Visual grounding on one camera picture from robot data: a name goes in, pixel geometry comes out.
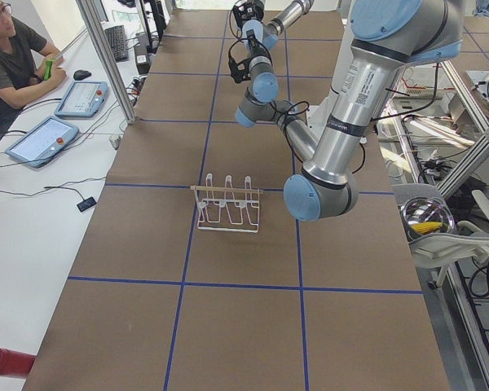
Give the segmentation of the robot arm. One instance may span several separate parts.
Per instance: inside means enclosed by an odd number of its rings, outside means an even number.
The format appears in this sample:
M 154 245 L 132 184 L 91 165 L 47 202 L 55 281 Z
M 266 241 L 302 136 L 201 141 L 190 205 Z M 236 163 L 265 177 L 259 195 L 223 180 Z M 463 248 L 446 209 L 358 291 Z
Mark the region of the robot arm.
M 310 1 L 291 2 L 269 22 L 261 1 L 239 1 L 232 10 L 248 55 L 230 62 L 235 82 L 248 87 L 236 110 L 245 127 L 276 123 L 302 162 L 299 174 L 284 184 L 284 202 L 294 218 L 315 221 L 347 213 L 358 199 L 349 163 L 370 122 L 388 99 L 398 71 L 438 64 L 456 57 L 465 18 L 462 1 L 356 1 L 348 16 L 341 48 L 349 60 L 321 135 L 314 135 L 295 104 L 278 99 L 270 49 L 279 36 L 309 13 Z
M 263 23 L 265 1 L 237 1 L 231 9 L 243 39 L 255 39 L 271 49 L 285 30 L 312 8 L 313 0 L 295 0 L 268 23 Z

